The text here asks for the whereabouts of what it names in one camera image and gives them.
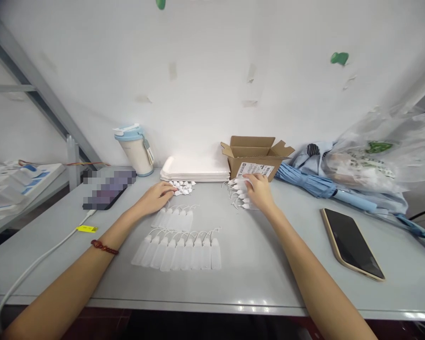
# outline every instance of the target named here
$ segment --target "white cable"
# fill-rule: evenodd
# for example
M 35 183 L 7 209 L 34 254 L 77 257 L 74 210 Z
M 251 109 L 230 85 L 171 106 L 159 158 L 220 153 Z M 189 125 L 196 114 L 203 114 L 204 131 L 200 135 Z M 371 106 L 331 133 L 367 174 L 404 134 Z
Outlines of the white cable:
M 94 213 L 96 212 L 96 210 L 90 210 L 85 218 L 82 220 L 82 222 L 80 222 L 79 226 L 83 225 L 84 222 L 90 217 L 92 216 Z M 48 250 L 47 252 L 45 252 L 44 254 L 42 254 L 40 257 L 38 257 L 36 259 L 36 261 L 34 261 L 30 267 L 28 267 L 25 272 L 22 273 L 22 275 L 16 280 L 16 282 L 14 282 L 14 284 L 11 286 L 11 288 L 8 290 L 8 292 L 5 294 L 5 296 L 3 297 L 2 301 L 0 302 L 0 314 L 1 311 L 3 309 L 3 307 L 5 306 L 6 302 L 8 301 L 9 297 L 16 291 L 16 289 L 20 286 L 20 284 L 27 278 L 27 276 L 31 273 L 31 271 L 37 266 L 39 265 L 46 257 L 48 257 L 50 254 L 52 254 L 59 246 L 61 246 L 63 243 L 66 242 L 66 240 L 68 238 L 70 238 L 72 235 L 74 235 L 74 233 L 77 231 L 77 229 L 74 229 L 72 232 L 69 233 L 68 236 L 66 236 L 60 243 L 58 243 L 55 247 L 53 247 L 52 249 Z M 1 326 L 1 322 L 0 322 L 0 335 L 3 333 L 3 329 Z

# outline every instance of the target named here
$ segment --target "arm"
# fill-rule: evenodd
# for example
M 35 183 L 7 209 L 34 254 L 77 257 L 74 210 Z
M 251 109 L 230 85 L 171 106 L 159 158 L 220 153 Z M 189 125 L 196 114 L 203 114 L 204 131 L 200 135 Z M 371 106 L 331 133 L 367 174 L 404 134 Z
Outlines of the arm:
M 169 183 L 151 187 L 99 238 L 118 250 L 134 225 L 145 215 L 161 209 L 176 191 Z M 112 254 L 91 246 L 31 303 L 4 331 L 3 339 L 60 339 L 82 311 Z
M 244 175 L 249 197 L 271 223 L 296 278 L 307 310 L 326 339 L 376 339 L 365 320 L 294 230 L 272 198 L 268 178 Z

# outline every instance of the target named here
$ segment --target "white wall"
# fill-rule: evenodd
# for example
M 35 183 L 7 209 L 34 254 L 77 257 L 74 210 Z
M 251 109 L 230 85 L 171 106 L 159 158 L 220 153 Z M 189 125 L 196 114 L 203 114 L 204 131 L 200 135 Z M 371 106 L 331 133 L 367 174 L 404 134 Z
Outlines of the white wall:
M 1 64 L 0 85 L 16 85 Z M 65 145 L 24 93 L 0 93 L 0 162 L 66 163 Z
M 299 148 L 407 100 L 425 74 L 425 0 L 2 0 L 0 18 L 116 165 L 128 164 L 111 132 L 123 124 L 143 124 L 159 165 L 231 135 Z M 330 63 L 336 51 L 349 65 Z

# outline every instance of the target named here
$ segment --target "bracelet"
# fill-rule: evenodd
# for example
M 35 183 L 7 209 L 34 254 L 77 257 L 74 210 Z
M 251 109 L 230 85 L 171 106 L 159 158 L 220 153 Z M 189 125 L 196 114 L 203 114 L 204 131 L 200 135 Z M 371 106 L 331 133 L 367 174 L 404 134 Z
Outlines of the bracelet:
M 93 240 L 93 241 L 91 241 L 91 244 L 93 245 L 93 247 L 95 247 L 95 248 L 99 248 L 99 249 L 101 249 L 102 251 L 106 251 L 107 253 L 111 253 L 111 254 L 113 254 L 113 255 L 117 255 L 117 254 L 119 253 L 119 251 L 118 251 L 118 250 L 115 250 L 115 249 L 109 248 L 109 247 L 107 247 L 107 246 L 103 245 L 103 244 L 102 244 L 102 242 L 101 242 L 101 241 L 98 241 L 98 240 Z

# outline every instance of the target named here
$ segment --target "shipping label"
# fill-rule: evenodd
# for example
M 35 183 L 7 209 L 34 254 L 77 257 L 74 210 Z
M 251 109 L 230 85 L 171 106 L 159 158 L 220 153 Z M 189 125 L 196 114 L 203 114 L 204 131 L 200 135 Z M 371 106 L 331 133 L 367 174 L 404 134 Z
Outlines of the shipping label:
M 242 175 L 245 175 L 248 173 L 249 174 L 261 173 L 262 175 L 269 176 L 273 169 L 274 167 L 271 165 L 242 162 L 241 166 L 239 167 L 238 173 L 236 174 L 236 177 L 241 177 Z

